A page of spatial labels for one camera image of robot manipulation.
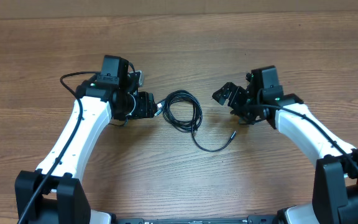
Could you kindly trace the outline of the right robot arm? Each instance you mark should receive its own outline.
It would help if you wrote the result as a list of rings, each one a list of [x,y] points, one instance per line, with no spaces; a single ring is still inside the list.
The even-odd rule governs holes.
[[[247,87],[227,82],[212,95],[245,124],[267,121],[315,169],[312,201],[283,208],[266,223],[358,223],[358,148],[316,119],[296,94],[285,94],[275,66],[252,70]]]

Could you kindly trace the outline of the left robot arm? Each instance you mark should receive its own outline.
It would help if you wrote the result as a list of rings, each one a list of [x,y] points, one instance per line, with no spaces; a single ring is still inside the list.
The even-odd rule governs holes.
[[[15,181],[19,223],[115,223],[116,216],[93,210],[82,180],[95,144],[112,120],[152,118],[151,93],[140,92],[140,70],[128,60],[105,55],[101,71],[87,73],[76,89],[73,110],[60,137],[34,171]]]

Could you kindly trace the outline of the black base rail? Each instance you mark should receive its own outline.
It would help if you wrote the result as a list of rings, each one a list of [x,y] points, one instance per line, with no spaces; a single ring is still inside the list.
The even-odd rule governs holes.
[[[249,215],[242,218],[179,218],[179,219],[143,219],[116,218],[114,224],[278,224],[275,215]]]

